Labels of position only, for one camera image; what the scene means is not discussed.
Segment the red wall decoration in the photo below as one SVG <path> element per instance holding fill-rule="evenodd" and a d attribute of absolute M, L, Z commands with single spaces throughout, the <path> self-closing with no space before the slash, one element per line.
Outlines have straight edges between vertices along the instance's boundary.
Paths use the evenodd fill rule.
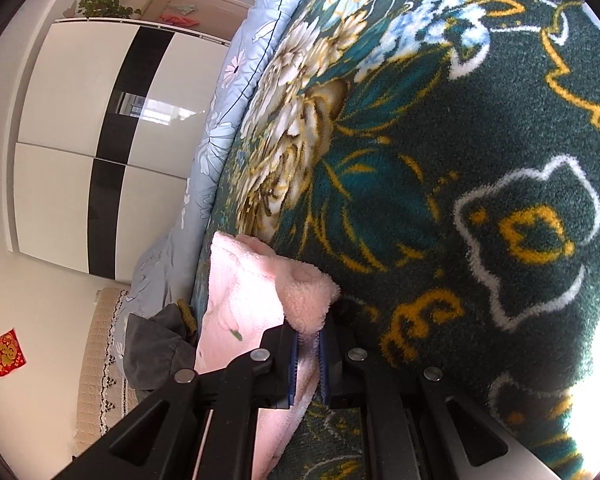
<path fill-rule="evenodd" d="M 16 331 L 12 328 L 0 336 L 0 377 L 27 363 Z"/>

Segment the light blue floral quilt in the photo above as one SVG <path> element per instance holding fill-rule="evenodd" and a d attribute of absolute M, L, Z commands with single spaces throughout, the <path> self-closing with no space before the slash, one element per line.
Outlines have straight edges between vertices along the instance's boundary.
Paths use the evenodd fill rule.
<path fill-rule="evenodd" d="M 140 257 L 131 289 L 117 307 L 109 350 L 125 356 L 128 318 L 150 318 L 167 304 L 192 298 L 204 233 L 221 172 L 258 83 L 302 0 L 256 0 L 234 33 L 190 167 L 180 215 L 169 233 Z"/>

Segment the mustard yellow knit garment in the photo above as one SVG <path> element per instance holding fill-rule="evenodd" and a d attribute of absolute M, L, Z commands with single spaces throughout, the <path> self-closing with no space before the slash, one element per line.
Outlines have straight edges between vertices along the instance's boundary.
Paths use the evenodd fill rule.
<path fill-rule="evenodd" d="M 187 333 L 189 336 L 194 336 L 197 333 L 198 326 L 192 307 L 184 299 L 179 299 L 176 302 L 176 305 L 181 312 L 181 317 L 186 326 Z"/>

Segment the white black wardrobe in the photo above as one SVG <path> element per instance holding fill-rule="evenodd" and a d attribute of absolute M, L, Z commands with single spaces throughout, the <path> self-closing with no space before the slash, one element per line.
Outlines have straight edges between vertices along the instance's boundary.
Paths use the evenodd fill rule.
<path fill-rule="evenodd" d="M 178 216 L 227 48 L 142 21 L 50 26 L 15 142 L 20 252 L 131 281 L 140 255 Z"/>

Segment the teal floral blanket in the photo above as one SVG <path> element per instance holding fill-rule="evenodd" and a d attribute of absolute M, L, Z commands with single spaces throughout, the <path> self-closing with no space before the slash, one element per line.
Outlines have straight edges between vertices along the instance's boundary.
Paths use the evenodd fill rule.
<path fill-rule="evenodd" d="M 600 471 L 600 23 L 583 0 L 302 0 L 209 231 L 329 274 L 564 479 Z"/>

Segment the green plant on wardrobe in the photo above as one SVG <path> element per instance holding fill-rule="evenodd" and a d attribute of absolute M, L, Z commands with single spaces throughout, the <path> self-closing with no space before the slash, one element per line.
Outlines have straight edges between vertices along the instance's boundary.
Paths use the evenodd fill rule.
<path fill-rule="evenodd" d="M 80 0 L 78 13 L 84 18 L 130 18 L 142 10 L 124 6 L 121 0 Z"/>

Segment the pink fleece garment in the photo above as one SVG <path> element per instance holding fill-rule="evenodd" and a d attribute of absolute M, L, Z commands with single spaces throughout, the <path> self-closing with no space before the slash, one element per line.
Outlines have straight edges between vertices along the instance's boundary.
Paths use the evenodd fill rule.
<path fill-rule="evenodd" d="M 313 264 L 280 255 L 245 234 L 215 232 L 208 306 L 201 321 L 195 370 L 214 372 L 260 346 L 269 328 L 287 321 L 299 334 L 296 400 L 288 410 L 259 412 L 252 476 L 274 469 L 298 429 L 317 388 L 318 332 L 340 289 Z"/>

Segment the beige quilted headboard cover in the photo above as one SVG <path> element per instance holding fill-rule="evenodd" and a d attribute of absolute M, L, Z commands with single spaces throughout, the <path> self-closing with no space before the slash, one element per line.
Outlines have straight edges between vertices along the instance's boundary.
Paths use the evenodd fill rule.
<path fill-rule="evenodd" d="M 114 353 L 114 326 L 128 291 L 105 287 L 96 295 L 81 366 L 73 456 L 78 457 L 137 406 Z"/>

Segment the dark grey hoodie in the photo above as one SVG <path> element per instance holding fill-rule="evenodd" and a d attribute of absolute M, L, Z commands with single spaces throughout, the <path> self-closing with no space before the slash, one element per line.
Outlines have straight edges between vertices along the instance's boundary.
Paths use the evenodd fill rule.
<path fill-rule="evenodd" d="M 176 304 L 167 304 L 151 318 L 129 315 L 122 364 L 138 402 L 179 370 L 194 367 L 197 335 L 198 330 L 189 336 Z"/>

